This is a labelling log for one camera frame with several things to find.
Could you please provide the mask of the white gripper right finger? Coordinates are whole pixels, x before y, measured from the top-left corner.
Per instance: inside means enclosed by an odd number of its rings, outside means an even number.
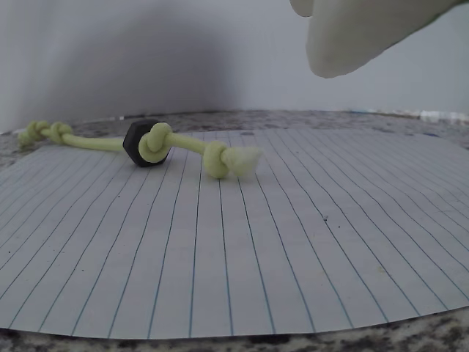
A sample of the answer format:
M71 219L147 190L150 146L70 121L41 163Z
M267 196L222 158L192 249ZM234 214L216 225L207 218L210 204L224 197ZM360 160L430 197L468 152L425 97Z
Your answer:
M347 75L461 1L307 1L306 53L322 78Z

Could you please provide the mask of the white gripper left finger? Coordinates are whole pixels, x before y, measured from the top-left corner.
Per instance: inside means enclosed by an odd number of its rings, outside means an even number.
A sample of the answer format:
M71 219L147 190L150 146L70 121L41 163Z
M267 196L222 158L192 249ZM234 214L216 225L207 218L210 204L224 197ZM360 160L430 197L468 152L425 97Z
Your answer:
M301 17L311 17L313 13L314 0L290 0L292 9Z

